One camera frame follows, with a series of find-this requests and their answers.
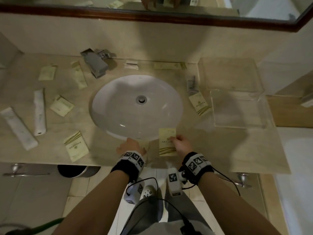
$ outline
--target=mirror frame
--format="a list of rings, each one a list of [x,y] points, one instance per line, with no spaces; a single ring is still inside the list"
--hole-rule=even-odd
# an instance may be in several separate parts
[[[0,12],[25,15],[95,18],[298,32],[313,17],[313,3],[294,22],[260,18],[248,19],[244,17],[130,11],[99,7],[72,7],[60,5],[18,6],[0,4]]]

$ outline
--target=oval white sink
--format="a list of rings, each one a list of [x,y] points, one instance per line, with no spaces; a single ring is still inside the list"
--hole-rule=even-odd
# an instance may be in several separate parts
[[[182,100],[166,82],[147,75],[129,75],[102,87],[92,101],[94,123],[113,137],[152,141],[159,128],[175,128]]]

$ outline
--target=person's right arm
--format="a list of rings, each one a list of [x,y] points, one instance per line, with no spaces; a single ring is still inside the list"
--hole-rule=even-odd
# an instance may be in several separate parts
[[[192,146],[184,136],[170,138],[182,159]],[[198,187],[225,235],[280,235],[277,229],[256,209],[230,189],[213,172],[206,172]]]

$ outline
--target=green hose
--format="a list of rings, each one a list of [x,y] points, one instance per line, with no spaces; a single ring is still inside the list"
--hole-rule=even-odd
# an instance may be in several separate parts
[[[59,223],[61,223],[63,221],[64,218],[58,218],[56,220],[53,220],[53,221],[50,221],[46,224],[43,224],[43,225],[40,225],[38,227],[35,227],[35,228],[32,228],[31,229],[31,234],[29,235],[34,235],[34,234],[37,234],[37,233],[41,233],[42,231],[48,229],[48,228],[51,228],[52,226],[54,225],[57,225]]]

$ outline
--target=marble countertop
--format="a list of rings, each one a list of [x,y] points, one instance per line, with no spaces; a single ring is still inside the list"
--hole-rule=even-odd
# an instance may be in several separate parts
[[[88,87],[78,90],[71,78],[73,61],[80,61]],[[199,117],[186,92],[186,78],[197,76],[200,89],[208,104],[209,91],[199,76],[197,64],[188,64],[187,70],[155,70],[153,62],[139,61],[139,70],[124,69],[124,60],[109,59],[110,70],[95,79],[80,57],[25,54],[19,56],[7,69],[7,76],[0,88],[0,110],[13,107],[31,132],[34,130],[33,91],[45,88],[47,132],[36,137],[39,145],[26,151],[0,117],[0,162],[76,164],[113,166],[119,158],[115,149],[122,142],[100,130],[89,115],[89,107],[96,92],[113,79],[126,75],[151,75],[159,78],[179,93],[184,107],[177,126],[177,134],[186,135],[194,150],[203,153],[217,169],[223,167],[233,172],[290,173],[283,147],[265,97],[262,104],[268,110],[266,129],[217,128],[213,113]],[[41,67],[58,66],[53,81],[38,81]],[[54,97],[59,94],[75,107],[65,117],[49,109]],[[89,148],[88,155],[72,163],[63,145],[65,138],[81,131]],[[147,166],[166,168],[166,162],[178,164],[177,157],[160,157],[159,141],[149,144]]]

